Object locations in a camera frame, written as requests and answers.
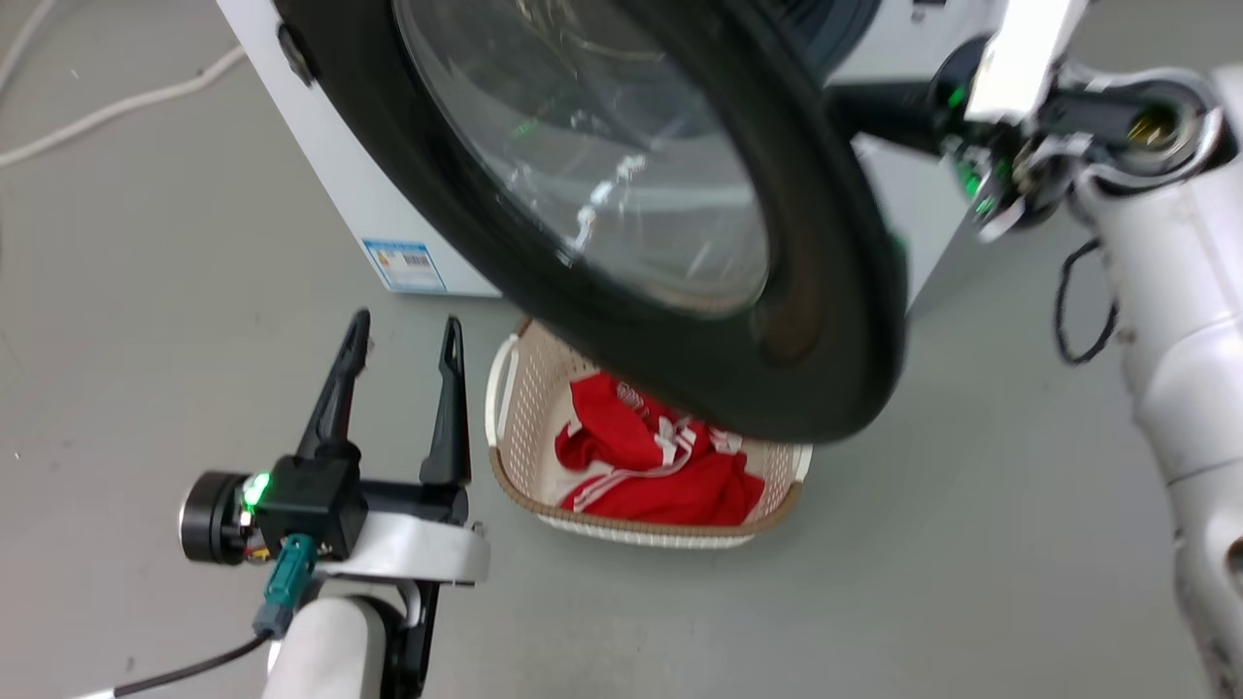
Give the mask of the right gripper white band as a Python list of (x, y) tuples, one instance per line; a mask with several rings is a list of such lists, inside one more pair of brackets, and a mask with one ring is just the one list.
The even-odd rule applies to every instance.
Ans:
[(1004, 1), (998, 26), (955, 49), (932, 83), (828, 85), (827, 119), (948, 162), (968, 200), (963, 226), (994, 243), (1057, 211), (1068, 190), (1064, 137), (1042, 109), (1088, 1)]

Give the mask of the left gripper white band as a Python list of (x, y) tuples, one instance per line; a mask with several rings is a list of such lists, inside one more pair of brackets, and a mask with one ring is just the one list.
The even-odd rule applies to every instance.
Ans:
[[(355, 310), (319, 391), (296, 456), (346, 454), (355, 381), (367, 366), (370, 311)], [(472, 479), (462, 326), (449, 316), (438, 368), (441, 388), (419, 483), (360, 483), (369, 512), (351, 557), (319, 563), (328, 577), (479, 585), (488, 576), (491, 545), (472, 529), (466, 485)]]

